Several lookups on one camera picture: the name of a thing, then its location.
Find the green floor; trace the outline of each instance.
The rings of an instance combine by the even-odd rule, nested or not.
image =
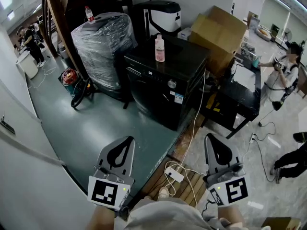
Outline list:
[[[96,93],[92,101],[85,98],[75,111],[71,108],[71,96],[58,80],[64,71],[61,60],[51,58],[44,66],[46,70],[53,67],[56,71],[47,75],[37,89],[34,87],[44,78],[43,69],[28,81],[28,85],[36,112],[55,152],[87,190],[88,177],[94,173],[100,150],[115,139],[133,136],[137,146],[132,169],[135,184],[130,195],[134,196],[172,148],[179,131],[172,131],[144,116],[135,102],[124,110],[122,102],[102,93]]]

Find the white tag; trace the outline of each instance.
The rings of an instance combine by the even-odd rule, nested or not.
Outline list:
[[[175,171],[172,167],[167,167],[165,170],[165,174],[169,175],[169,177],[173,178],[177,182],[182,182],[184,176],[179,172]]]
[[[183,102],[183,95],[180,95],[180,94],[175,94],[175,100],[174,100],[175,103],[178,103],[178,104],[182,104]]]

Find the person's hand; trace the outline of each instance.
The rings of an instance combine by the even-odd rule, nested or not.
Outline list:
[[[278,70],[279,73],[283,72],[283,70],[280,67],[276,67],[276,70]]]
[[[274,69],[277,70],[277,71],[281,70],[281,68],[278,67],[277,64],[274,65]]]

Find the black washing machine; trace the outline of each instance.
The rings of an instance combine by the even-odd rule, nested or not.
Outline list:
[[[177,130],[190,110],[190,96],[204,75],[210,51],[175,37],[162,35],[165,62],[155,60],[154,40],[125,56],[131,93],[138,108],[162,125]]]

